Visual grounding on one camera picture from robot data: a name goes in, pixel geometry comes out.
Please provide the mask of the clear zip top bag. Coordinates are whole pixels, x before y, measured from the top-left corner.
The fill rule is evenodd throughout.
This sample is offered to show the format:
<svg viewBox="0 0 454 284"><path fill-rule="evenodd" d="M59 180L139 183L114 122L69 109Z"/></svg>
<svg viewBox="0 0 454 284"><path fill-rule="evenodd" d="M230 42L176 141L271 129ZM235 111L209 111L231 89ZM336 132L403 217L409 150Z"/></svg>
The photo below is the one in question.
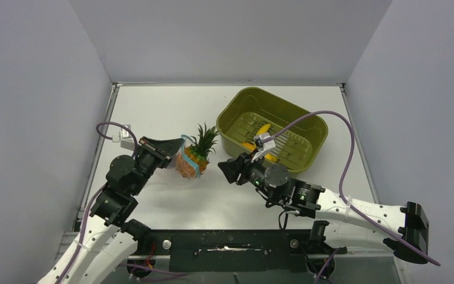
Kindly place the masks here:
<svg viewBox="0 0 454 284"><path fill-rule="evenodd" d="M193 140L185 134L182 134L180 138L183 140L183 143L176 155L175 169L186 179L198 179L202 176L203 172L198 162L187 155L190 153L190 146L192 146Z"/></svg>

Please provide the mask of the orange toy pineapple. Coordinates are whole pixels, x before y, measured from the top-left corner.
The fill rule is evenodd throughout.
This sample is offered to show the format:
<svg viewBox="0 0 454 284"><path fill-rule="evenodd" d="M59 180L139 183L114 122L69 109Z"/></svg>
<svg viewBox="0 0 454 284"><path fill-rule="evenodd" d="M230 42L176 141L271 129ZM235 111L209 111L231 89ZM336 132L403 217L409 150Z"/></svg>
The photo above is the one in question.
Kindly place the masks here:
<svg viewBox="0 0 454 284"><path fill-rule="evenodd" d="M192 146L190 146L190 153L187 155L198 162L200 169L204 174L210 163L209 155L216 153L214 146L218 142L216 138L219 135L219 130L216 126L208 127L204 123L203 125L199 124L198 133L197 136L189 136L193 140L193 143Z"/></svg>

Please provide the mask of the yellow toy banana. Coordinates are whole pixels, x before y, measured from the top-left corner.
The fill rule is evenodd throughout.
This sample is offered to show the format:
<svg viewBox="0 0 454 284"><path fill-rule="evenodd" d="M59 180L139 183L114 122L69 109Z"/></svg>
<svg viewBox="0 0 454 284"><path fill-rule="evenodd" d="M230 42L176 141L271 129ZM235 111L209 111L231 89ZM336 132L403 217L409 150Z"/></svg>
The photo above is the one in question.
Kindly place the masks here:
<svg viewBox="0 0 454 284"><path fill-rule="evenodd" d="M257 131L256 135L268 132L270 128L271 128L271 124L265 124ZM272 152L270 154L267 154L265 156L265 159L270 161L270 162L276 163L277 162L277 158L275 157L275 155L272 154Z"/></svg>

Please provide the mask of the olive green plastic basket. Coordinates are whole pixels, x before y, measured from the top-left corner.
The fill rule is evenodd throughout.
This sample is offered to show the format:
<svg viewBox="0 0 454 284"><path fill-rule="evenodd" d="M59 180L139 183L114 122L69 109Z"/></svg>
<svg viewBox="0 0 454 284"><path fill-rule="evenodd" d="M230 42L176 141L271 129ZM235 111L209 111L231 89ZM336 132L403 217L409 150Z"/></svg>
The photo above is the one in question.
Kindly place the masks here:
<svg viewBox="0 0 454 284"><path fill-rule="evenodd" d="M224 151L237 157L250 150L256 133L270 125L268 133L277 134L291 122L308 114L304 108L261 88L239 91L216 120ZM271 155L286 166L294 178L313 164L328 135L327 123L314 115L289 128L275 139Z"/></svg>

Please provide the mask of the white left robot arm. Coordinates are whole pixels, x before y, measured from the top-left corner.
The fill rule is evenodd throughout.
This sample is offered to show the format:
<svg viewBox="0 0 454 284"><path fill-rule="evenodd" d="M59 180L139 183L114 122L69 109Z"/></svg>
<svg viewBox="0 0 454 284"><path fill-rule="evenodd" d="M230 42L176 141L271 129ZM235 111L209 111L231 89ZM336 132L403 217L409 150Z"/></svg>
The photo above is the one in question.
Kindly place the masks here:
<svg viewBox="0 0 454 284"><path fill-rule="evenodd" d="M80 231L39 283L101 283L150 238L151 228L130 219L136 196L156 169L165 169L184 144L183 138L141 137L131 156L114 158L106 182L85 209Z"/></svg>

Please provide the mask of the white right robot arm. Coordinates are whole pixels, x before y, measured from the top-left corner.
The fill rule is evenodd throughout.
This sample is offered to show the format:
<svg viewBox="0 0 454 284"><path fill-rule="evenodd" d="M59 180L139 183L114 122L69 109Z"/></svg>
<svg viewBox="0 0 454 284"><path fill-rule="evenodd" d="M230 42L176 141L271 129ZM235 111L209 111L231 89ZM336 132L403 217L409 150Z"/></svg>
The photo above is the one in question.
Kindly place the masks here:
<svg viewBox="0 0 454 284"><path fill-rule="evenodd" d="M219 162L228 183L250 183L265 200L265 206L279 206L285 213L315 220L309 235L312 250L364 247L393 252L415 264L429 262L429 222L415 202L403 206L375 204L340 194L320 185L292 178L281 164L265 167L240 154Z"/></svg>

